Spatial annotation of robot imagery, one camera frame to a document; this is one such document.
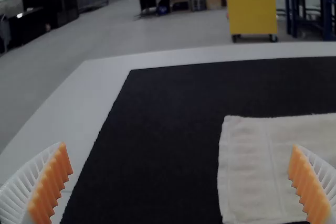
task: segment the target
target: yellow cart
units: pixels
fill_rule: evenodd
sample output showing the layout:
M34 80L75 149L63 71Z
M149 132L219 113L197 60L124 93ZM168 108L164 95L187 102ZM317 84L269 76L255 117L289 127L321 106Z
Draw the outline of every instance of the yellow cart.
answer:
M241 35L268 35L277 42L276 0L227 0L232 41Z

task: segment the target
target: black mat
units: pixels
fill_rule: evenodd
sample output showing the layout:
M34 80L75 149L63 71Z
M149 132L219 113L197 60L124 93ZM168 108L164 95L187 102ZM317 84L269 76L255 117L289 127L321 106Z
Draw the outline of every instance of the black mat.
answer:
M336 112L336 58L131 71L62 223L222 223L217 168L224 117L328 112Z

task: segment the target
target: concrete floor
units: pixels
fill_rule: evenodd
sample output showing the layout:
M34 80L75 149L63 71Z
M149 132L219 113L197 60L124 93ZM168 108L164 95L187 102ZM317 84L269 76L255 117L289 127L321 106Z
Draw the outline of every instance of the concrete floor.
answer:
M226 10L141 20L135 19L137 13L137 1L115 0L0 57L0 152L85 60L232 43ZM293 41L283 22L278 37ZM267 42L267 38L240 43L250 42Z

